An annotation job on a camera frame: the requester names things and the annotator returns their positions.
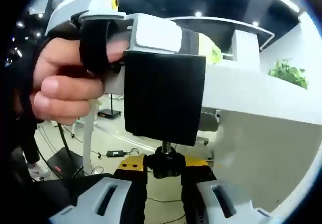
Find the black ceiling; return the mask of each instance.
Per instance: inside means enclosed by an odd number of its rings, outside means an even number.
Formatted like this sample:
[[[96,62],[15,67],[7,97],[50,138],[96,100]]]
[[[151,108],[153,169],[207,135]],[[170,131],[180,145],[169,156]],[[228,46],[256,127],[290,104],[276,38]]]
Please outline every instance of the black ceiling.
[[[119,10],[128,14],[141,12],[163,18],[193,16],[196,11],[201,11],[203,16],[233,19],[248,24],[258,21],[259,27],[275,34],[270,43],[298,24],[297,14],[279,0],[121,0]],[[36,33],[44,32],[47,20],[24,12],[21,21],[25,27],[17,28],[14,32],[16,40],[13,47],[29,52],[39,39]],[[270,37],[262,31],[234,23],[202,19],[176,22],[209,36],[223,52],[228,52],[235,29],[256,33],[259,45]]]

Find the green leaves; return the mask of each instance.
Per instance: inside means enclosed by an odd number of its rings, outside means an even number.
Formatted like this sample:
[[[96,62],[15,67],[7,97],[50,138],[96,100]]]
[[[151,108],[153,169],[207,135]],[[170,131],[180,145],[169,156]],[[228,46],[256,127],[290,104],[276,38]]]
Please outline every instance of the green leaves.
[[[282,62],[277,61],[275,63],[275,69],[271,69],[268,75],[272,77],[277,77],[279,79],[291,82],[295,85],[307,89],[307,81],[305,76],[301,76],[305,72],[303,69],[297,69],[288,64],[289,60],[282,60]]]

